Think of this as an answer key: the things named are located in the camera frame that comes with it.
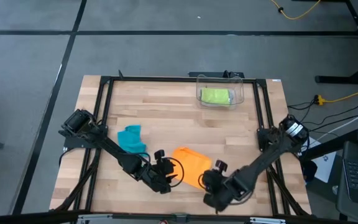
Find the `wooden table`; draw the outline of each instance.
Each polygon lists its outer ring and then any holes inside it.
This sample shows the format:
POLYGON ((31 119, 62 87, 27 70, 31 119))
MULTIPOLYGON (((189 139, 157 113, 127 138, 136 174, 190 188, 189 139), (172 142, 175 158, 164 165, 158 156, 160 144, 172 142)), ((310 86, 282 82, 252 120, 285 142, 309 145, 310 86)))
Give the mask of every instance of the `wooden table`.
MULTIPOLYGON (((93 111, 100 76, 84 76, 76 109, 93 111)), ((258 128, 252 85, 244 85, 245 100, 235 110, 206 110, 196 105, 196 83, 114 81, 109 108, 108 136, 117 142, 117 132, 131 124, 142 126, 141 138, 150 155, 159 149, 171 156, 174 149, 187 146, 192 150, 228 163, 226 174, 250 164, 259 154, 258 128)), ((274 123, 288 113, 280 80, 267 80, 274 123)), ((264 122, 267 117, 260 90, 264 122)), ((84 150, 75 149, 65 155, 58 173, 50 208, 59 206, 77 184, 84 150)), ((281 157, 285 183, 295 200, 310 213, 300 163, 290 153, 281 157)), ((80 208, 85 207, 85 186, 80 208)), ((279 212, 282 212, 279 189, 275 188, 279 212)), ((117 160, 102 151, 93 195, 93 212, 125 213, 189 213, 214 215, 213 208, 203 203, 204 192, 186 183, 169 194, 151 191, 122 171, 117 160)), ((272 215, 266 173, 259 175, 256 189, 248 202, 229 206, 221 215, 272 215)))

